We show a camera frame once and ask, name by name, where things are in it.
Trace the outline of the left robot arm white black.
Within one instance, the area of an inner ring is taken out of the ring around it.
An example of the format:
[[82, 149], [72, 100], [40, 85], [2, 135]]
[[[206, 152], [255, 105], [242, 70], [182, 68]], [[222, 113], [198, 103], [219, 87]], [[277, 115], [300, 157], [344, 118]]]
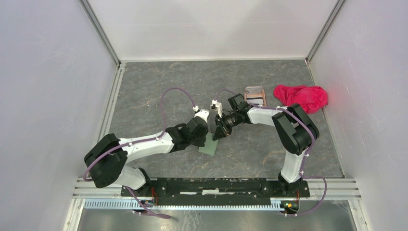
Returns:
[[119, 184], [130, 187], [139, 196], [146, 196], [151, 191], [151, 183], [140, 168], [128, 164], [154, 154], [183, 151], [190, 145], [203, 147], [207, 133], [207, 119], [195, 116], [188, 123], [166, 128], [164, 134], [131, 139], [107, 134], [85, 155], [87, 169], [83, 179], [93, 181], [96, 188]]

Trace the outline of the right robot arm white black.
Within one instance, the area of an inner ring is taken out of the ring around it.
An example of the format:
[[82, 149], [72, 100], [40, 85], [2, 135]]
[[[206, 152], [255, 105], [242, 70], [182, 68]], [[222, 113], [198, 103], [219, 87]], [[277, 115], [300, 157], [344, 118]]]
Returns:
[[304, 160], [319, 137], [314, 122], [297, 103], [289, 107], [267, 107], [248, 103], [242, 94], [232, 96], [228, 102], [232, 110], [224, 113], [222, 104], [212, 100], [211, 109], [217, 111], [212, 139], [231, 135], [233, 127], [240, 124], [273, 126], [286, 149], [284, 165], [278, 175], [278, 191], [283, 196], [291, 196], [302, 181]]

